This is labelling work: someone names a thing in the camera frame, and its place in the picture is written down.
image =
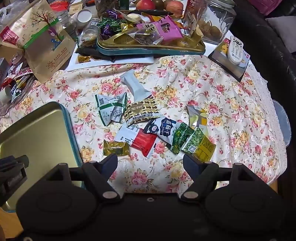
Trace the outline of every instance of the heart-shaped label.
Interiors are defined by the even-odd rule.
[[[136,114],[138,114],[142,110],[143,106],[144,105],[142,103],[138,103],[138,104],[132,105],[131,106],[131,111],[134,112],[134,113],[136,113]]]

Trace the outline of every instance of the qr code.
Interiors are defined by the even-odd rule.
[[[196,147],[194,145],[191,145],[189,148],[188,148],[188,151],[190,151],[191,153],[194,153],[196,150]]]
[[[104,104],[104,99],[103,98],[99,99],[99,102],[100,102],[100,105],[103,105]]]

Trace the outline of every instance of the jar of walnuts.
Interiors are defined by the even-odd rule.
[[[198,25],[203,33],[203,40],[219,44],[236,16],[233,0],[211,0],[204,10]]]

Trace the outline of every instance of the white remote control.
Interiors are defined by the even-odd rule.
[[[244,44],[238,38],[231,36],[230,37],[230,44],[228,47],[227,55],[228,59],[234,63],[239,64],[242,61],[243,56],[243,47]]]

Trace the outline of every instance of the kraft paper bag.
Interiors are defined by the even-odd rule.
[[[13,18],[0,33],[0,44],[25,50],[41,83],[59,70],[76,46],[46,0],[35,0]]]

